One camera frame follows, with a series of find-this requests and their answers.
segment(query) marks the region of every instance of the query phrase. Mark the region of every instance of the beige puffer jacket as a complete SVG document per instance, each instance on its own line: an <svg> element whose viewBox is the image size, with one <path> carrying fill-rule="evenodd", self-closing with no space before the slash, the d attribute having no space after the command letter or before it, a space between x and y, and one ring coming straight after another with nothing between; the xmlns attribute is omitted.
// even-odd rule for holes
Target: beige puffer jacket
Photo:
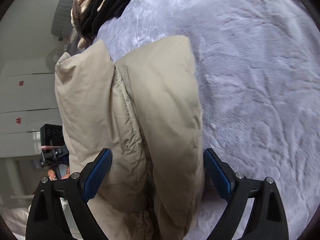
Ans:
<svg viewBox="0 0 320 240"><path fill-rule="evenodd" d="M102 148L113 162L88 205L110 240L181 240L200 205L202 109L188 38L173 36L114 63L103 41L65 53L55 90L71 172Z"/></svg>

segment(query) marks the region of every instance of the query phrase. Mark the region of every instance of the stitching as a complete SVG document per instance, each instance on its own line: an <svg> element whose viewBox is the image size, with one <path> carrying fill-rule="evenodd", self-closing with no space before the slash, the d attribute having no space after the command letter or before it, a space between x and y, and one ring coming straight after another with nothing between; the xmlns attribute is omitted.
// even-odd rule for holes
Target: stitching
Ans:
<svg viewBox="0 0 320 240"><path fill-rule="evenodd" d="M121 92L122 92L122 96L123 96L123 99L124 99L124 103L125 103L125 107L127 109L127 112L128 112L128 117L129 117L129 120L130 120L130 124L131 124L131 128L132 128L132 131L133 131L133 134L134 134L134 149L135 149L135 153L134 153L134 157L135 157L135 160L136 160L136 164L137 164L137 152L138 152L138 149L137 149L137 135L134 131L134 128L133 128L133 122L132 122L132 118L131 118L131 115L130 115L130 111L129 111L129 108L128 108L128 105L127 105L127 102L125 101L125 96L124 96L124 89L120 83L120 78L119 78L119 74L118 74L118 68L115 64L115 70L116 70L116 75L117 75L117 79L118 79L118 83L119 83L119 86L121 88Z"/></svg>

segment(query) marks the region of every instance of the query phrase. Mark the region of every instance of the plush blanket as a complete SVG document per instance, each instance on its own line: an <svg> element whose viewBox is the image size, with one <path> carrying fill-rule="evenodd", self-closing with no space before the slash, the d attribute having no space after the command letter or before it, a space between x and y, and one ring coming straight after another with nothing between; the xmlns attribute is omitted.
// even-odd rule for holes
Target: plush blanket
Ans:
<svg viewBox="0 0 320 240"><path fill-rule="evenodd" d="M116 61L175 34L190 38L196 56L204 148L248 178L273 177L290 239L297 239L320 203L316 25L299 0L131 0L96 40L104 40ZM250 205L234 239L244 231ZM205 239L225 206L208 182L186 239Z"/></svg>

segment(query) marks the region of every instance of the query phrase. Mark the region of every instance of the hand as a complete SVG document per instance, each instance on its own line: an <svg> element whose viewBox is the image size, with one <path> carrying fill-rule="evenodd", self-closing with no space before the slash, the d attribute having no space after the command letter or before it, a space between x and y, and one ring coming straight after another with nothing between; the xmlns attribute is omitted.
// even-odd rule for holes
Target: hand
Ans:
<svg viewBox="0 0 320 240"><path fill-rule="evenodd" d="M48 176L51 180L55 180L56 179L56 174L53 170L48 170ZM70 167L67 167L67 174L62 178L62 179L67 179L70 176Z"/></svg>

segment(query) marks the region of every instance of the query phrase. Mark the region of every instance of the black fabric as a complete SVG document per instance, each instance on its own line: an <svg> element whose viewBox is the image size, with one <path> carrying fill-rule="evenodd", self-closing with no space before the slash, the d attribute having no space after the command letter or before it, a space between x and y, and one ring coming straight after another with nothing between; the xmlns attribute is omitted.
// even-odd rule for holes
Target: black fabric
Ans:
<svg viewBox="0 0 320 240"><path fill-rule="evenodd" d="M97 35L100 27L113 17L120 17L131 0L105 0L100 11L98 7L103 0L93 0L81 20L81 34L87 39Z"/></svg>

